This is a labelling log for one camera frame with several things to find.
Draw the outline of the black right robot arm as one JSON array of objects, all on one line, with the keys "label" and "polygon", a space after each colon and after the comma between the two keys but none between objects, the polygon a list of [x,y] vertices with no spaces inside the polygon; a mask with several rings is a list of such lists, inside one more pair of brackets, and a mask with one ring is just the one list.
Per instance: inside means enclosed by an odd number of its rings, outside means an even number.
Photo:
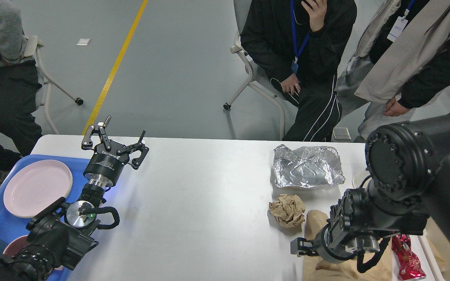
[{"label": "black right robot arm", "polygon": [[291,254],[329,263],[356,258],[364,273],[392,237],[423,235],[429,217],[450,242],[450,113],[380,126],[365,159],[368,185],[346,190],[314,239],[291,242]]}]

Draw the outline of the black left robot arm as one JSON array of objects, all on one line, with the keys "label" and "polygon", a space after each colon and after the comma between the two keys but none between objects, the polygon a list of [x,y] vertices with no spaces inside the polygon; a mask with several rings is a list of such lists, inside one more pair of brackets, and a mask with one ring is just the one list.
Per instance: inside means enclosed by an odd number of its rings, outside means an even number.
[{"label": "black left robot arm", "polygon": [[116,185],[125,166],[138,169],[149,148],[144,130],[131,145],[110,139],[105,131],[110,119],[90,125],[84,134],[81,148],[93,155],[83,173],[87,183],[79,198],[67,203],[61,196],[32,217],[26,226],[27,246],[12,257],[0,254],[0,281],[44,281],[60,266],[74,270],[98,245],[91,234],[119,225],[117,209],[104,206],[105,192]]}]

